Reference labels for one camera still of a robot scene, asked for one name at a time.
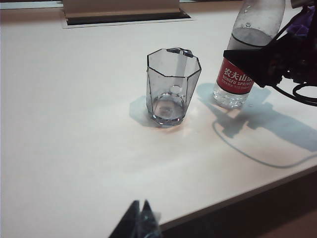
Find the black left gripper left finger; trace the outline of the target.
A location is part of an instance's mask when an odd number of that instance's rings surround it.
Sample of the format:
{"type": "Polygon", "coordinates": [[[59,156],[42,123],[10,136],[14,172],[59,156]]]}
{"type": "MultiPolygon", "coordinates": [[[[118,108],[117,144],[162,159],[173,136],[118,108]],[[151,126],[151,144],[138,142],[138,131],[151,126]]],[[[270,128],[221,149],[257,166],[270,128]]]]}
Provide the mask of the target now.
{"type": "Polygon", "coordinates": [[[116,225],[109,238],[136,238],[140,217],[140,202],[134,200],[116,225]]]}

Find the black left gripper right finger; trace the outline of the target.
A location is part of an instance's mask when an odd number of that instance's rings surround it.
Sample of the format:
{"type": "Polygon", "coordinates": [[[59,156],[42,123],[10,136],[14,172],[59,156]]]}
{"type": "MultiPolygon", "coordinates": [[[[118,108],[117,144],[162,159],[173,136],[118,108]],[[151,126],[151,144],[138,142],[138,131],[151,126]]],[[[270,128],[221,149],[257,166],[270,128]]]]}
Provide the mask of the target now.
{"type": "Polygon", "coordinates": [[[138,238],[160,238],[161,230],[148,200],[145,200],[137,225],[138,238]]]}

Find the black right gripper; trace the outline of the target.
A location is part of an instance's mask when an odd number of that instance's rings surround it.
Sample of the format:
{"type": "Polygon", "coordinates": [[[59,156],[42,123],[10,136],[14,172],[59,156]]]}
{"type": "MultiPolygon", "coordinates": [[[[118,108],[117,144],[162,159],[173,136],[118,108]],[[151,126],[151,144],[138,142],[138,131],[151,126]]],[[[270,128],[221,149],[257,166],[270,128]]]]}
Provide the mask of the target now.
{"type": "Polygon", "coordinates": [[[317,33],[287,33],[261,50],[225,50],[223,56],[260,87],[276,86],[282,77],[317,85],[317,33]]]}

